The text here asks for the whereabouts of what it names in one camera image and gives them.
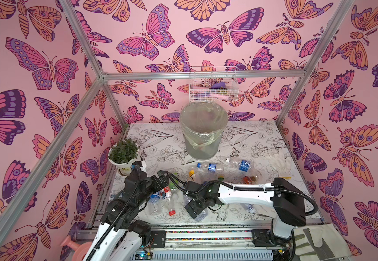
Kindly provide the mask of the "clear bottle blue label large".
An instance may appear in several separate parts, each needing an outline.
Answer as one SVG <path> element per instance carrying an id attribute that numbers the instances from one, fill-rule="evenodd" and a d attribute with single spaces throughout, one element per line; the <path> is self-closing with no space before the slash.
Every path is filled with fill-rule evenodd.
<path id="1" fill-rule="evenodd" d="M 192 199 L 186 195 L 183 196 L 183 201 L 184 201 L 184 207 L 186 212 L 189 214 L 189 216 L 195 220 L 196 222 L 201 222 L 203 221 L 207 216 L 208 212 L 206 210 L 203 210 L 200 214 L 197 214 L 190 206 L 190 202 Z"/>

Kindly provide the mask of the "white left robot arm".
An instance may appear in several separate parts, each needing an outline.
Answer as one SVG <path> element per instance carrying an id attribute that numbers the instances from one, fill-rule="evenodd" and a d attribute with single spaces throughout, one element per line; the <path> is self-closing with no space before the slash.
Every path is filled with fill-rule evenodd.
<path id="1" fill-rule="evenodd" d="M 167 171 L 147 176 L 139 165 L 125 178 L 125 187 L 105 209 L 85 261 L 129 261 L 141 247 L 152 241 L 150 225 L 135 220 L 148 198 L 169 185 Z"/>

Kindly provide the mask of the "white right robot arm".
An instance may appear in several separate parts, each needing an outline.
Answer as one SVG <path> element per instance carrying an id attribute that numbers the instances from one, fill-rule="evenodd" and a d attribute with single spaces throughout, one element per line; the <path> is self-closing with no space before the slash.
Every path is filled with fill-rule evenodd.
<path id="1" fill-rule="evenodd" d="M 294 227 L 304 227 L 306 217 L 318 212 L 318 205 L 283 178 L 266 184 L 232 184 L 209 181 L 205 184 L 188 181 L 181 188 L 192 200 L 185 209 L 196 218 L 206 208 L 216 205 L 243 203 L 271 207 L 276 216 L 271 222 L 271 238 L 290 239 Z"/>

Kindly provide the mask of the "grey mesh waste bin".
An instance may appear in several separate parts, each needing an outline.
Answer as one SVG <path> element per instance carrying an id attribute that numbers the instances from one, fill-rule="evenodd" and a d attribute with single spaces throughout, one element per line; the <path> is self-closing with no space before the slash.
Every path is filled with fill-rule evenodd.
<path id="1" fill-rule="evenodd" d="M 226 110 L 213 102 L 191 102 L 180 113 L 188 154 L 200 161 L 213 158 L 229 121 Z"/>

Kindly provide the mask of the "clear bottle red cap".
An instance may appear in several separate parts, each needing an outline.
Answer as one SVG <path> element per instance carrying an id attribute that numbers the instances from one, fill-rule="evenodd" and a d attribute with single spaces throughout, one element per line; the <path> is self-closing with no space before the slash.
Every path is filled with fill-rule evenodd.
<path id="1" fill-rule="evenodd" d="M 168 211 L 168 214 L 169 216 L 173 216 L 176 214 L 176 211 L 175 211 L 175 194 L 170 190 L 170 187 L 165 187 L 164 189 L 164 204 L 167 208 L 167 211 Z"/>

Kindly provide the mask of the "small blue label bottle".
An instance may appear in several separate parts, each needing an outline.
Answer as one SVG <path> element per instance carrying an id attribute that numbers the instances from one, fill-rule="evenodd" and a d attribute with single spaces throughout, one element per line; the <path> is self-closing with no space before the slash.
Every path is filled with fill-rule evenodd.
<path id="1" fill-rule="evenodd" d="M 147 213 L 150 216 L 159 215 L 162 212 L 162 196 L 156 192 L 150 196 L 147 204 Z"/>

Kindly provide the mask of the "light green label bottle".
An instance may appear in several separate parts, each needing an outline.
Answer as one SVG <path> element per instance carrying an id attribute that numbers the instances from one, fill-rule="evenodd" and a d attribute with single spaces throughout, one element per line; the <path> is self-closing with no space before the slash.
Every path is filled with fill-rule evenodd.
<path id="1" fill-rule="evenodd" d="M 177 180 L 177 178 L 178 178 L 177 173 L 172 173 L 172 175 L 174 177 L 170 179 L 169 187 L 170 187 L 172 192 L 177 192 L 178 191 L 178 185 L 179 185 L 179 181 Z"/>

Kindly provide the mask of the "yellow label small bottle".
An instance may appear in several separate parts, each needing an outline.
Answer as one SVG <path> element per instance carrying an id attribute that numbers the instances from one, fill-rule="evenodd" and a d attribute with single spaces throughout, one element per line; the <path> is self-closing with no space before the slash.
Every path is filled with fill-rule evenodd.
<path id="1" fill-rule="evenodd" d="M 196 169 L 194 169 L 194 168 L 190 169 L 190 171 L 189 171 L 189 180 L 192 181 L 192 182 L 196 182 L 196 183 L 199 182 L 199 177 L 198 177 Z"/>

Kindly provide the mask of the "far blue label bottle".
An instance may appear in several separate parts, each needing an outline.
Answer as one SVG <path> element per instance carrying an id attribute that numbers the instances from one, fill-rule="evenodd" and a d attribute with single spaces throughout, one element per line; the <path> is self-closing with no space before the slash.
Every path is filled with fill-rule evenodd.
<path id="1" fill-rule="evenodd" d="M 222 163 L 198 162 L 196 167 L 211 174 L 221 175 L 225 173 L 225 165 Z"/>

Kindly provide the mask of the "potted green plant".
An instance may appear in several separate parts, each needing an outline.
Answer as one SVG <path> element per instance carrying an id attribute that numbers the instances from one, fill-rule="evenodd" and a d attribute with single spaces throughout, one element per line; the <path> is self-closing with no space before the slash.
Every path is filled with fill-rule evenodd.
<path id="1" fill-rule="evenodd" d="M 128 176 L 132 172 L 132 164 L 140 159 L 140 147 L 131 139 L 117 142 L 108 152 L 108 160 L 122 176 Z"/>

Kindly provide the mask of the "white work glove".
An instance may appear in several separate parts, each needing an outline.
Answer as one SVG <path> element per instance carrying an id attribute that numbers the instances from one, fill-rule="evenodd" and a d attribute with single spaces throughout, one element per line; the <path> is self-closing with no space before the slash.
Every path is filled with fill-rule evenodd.
<path id="1" fill-rule="evenodd" d="M 270 149 L 267 153 L 267 159 L 270 165 L 277 171 L 279 177 L 290 179 L 292 158 L 285 156 L 281 149 Z"/>

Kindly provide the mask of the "pink watering can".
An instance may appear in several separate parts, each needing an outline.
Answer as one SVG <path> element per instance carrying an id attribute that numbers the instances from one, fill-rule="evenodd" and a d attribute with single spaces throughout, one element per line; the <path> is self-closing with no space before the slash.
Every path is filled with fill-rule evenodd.
<path id="1" fill-rule="evenodd" d="M 92 246 L 91 242 L 85 242 L 83 244 L 78 244 L 71 240 L 71 236 L 66 236 L 65 239 L 60 244 L 61 247 L 67 247 L 74 251 L 72 261 L 85 261 L 85 256 Z"/>

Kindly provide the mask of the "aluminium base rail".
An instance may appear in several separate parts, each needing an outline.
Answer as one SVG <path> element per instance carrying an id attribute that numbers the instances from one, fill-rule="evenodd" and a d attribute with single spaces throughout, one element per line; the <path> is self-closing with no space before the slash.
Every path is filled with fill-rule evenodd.
<path id="1" fill-rule="evenodd" d="M 85 261 L 290 261 L 293 239 L 276 239 L 266 224 L 159 226 L 134 221 L 130 228 L 101 225 L 88 236 Z"/>

